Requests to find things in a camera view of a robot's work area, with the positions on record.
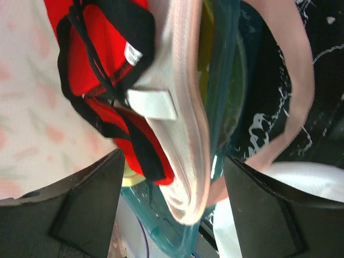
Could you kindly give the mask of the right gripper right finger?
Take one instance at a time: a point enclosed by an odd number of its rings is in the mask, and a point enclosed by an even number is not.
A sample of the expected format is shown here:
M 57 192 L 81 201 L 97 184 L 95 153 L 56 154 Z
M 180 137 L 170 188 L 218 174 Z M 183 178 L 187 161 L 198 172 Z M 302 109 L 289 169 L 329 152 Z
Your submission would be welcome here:
M 224 162 L 225 186 L 243 257 L 343 257 L 343 203 Z

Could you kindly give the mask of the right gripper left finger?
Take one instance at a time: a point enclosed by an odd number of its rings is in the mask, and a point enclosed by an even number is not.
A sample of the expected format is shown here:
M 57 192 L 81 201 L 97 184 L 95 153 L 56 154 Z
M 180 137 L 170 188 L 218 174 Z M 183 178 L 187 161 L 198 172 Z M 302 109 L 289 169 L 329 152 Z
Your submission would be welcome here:
M 49 186 L 1 200 L 1 257 L 107 257 L 124 162 L 116 149 Z

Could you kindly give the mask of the floral pink laundry bag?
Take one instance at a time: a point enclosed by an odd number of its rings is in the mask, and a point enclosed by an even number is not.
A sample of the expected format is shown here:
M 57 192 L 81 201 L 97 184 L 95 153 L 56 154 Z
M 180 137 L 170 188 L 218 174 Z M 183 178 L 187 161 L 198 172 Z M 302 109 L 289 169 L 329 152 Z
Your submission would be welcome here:
M 199 91 L 202 1 L 1 1 L 1 198 L 114 149 L 176 221 L 224 199 Z

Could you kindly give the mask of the red black bra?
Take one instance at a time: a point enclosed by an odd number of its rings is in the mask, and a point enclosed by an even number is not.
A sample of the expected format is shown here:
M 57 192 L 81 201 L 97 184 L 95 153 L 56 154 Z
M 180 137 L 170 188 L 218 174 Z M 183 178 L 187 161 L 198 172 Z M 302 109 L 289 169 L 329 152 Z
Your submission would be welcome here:
M 73 108 L 123 150 L 129 167 L 157 185 L 174 173 L 128 96 L 152 64 L 155 19 L 147 1 L 46 1 L 59 44 L 61 89 Z

